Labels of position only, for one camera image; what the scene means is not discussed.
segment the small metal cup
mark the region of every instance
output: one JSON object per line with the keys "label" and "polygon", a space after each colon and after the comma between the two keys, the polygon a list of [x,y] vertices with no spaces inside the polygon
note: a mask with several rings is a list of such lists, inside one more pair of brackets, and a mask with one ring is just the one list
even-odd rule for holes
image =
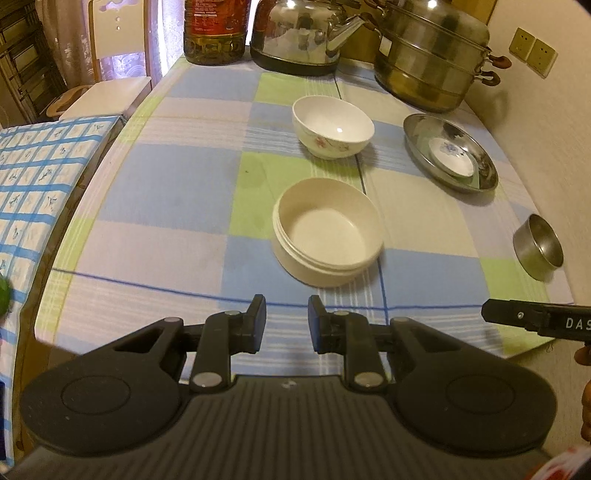
{"label": "small metal cup", "polygon": [[513,235],[513,248],[528,275],[548,281],[562,267],[564,254],[552,227],[541,216],[530,215]]}

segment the wall socket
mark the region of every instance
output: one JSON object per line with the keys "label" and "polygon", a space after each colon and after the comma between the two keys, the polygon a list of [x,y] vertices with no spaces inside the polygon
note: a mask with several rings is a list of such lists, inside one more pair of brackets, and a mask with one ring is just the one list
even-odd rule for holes
{"label": "wall socket", "polygon": [[546,78],[556,61],[556,57],[558,57],[558,53],[556,53],[555,49],[541,40],[536,40],[530,55],[527,57],[527,63],[542,77]]}
{"label": "wall socket", "polygon": [[511,45],[509,46],[509,51],[517,58],[526,61],[534,43],[535,37],[531,33],[526,32],[522,28],[518,28],[511,41]]}

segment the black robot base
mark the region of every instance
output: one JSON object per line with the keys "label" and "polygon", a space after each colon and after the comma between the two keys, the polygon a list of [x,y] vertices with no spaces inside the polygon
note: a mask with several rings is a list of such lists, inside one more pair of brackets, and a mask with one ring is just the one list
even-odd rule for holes
{"label": "black robot base", "polygon": [[547,461],[556,399],[534,373],[410,319],[373,325],[317,296],[308,317],[314,350],[343,355],[342,377],[232,380],[231,355],[260,348],[263,296],[47,371],[21,399],[38,447],[7,477],[522,480]]}

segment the green object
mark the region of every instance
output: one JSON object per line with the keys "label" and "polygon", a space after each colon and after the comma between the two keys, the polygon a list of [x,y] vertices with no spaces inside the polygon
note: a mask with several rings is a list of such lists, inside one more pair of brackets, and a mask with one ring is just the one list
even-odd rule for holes
{"label": "green object", "polygon": [[0,316],[6,315],[10,306],[10,283],[6,278],[0,275]]}

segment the white saucer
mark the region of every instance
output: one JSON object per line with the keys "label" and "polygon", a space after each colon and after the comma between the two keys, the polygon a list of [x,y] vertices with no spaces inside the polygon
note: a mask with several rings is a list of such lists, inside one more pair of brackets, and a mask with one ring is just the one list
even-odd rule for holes
{"label": "white saucer", "polygon": [[456,144],[440,137],[429,141],[431,153],[439,167],[454,177],[469,179],[474,176],[474,163],[470,156]]}

